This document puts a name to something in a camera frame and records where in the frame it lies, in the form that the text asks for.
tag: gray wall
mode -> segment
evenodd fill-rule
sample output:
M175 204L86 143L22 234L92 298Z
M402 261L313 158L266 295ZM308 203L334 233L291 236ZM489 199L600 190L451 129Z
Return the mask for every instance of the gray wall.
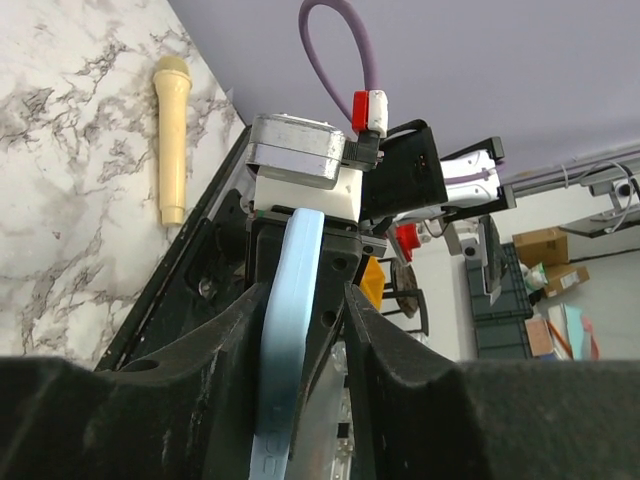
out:
M170 0L234 103L348 125L298 38L300 0ZM509 171L640 139L636 0L353 0L377 50L390 121L425 118L441 153L501 135ZM342 19L312 36L349 98L362 87Z

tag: red object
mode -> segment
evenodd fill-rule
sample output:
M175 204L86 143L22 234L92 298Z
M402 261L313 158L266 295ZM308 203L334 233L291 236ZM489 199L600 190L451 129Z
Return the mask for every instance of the red object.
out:
M351 127L356 133L367 129L369 120L369 92L361 90L353 94L353 116Z
M403 225L396 228L396 238L402 249L402 253L408 262L413 259L413 249L420 248L420 238L415 224Z

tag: yellow toy microphone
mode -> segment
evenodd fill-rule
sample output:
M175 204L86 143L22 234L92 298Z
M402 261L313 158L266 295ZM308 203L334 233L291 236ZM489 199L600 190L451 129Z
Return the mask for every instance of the yellow toy microphone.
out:
M163 57L153 76L159 104L160 218L163 226L182 225L186 207L187 102L189 67L178 57Z

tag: marble table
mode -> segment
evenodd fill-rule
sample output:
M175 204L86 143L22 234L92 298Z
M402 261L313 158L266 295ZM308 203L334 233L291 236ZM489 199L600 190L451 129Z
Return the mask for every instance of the marble table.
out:
M0 355L92 368L177 233L158 221L156 61L191 69L188 207L244 125L167 0L2 3Z

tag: yellow object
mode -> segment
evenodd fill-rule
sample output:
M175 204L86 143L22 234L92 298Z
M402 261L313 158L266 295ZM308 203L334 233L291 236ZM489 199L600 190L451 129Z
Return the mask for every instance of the yellow object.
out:
M362 290L362 293L365 294L371 304L378 310L382 307L384 283L385 278L382 267L380 267L378 260L371 257L364 271L362 281L360 282L360 290Z
M178 57L158 62L153 83L160 110L160 216L162 225L182 225L186 207L187 101L191 91L189 67Z

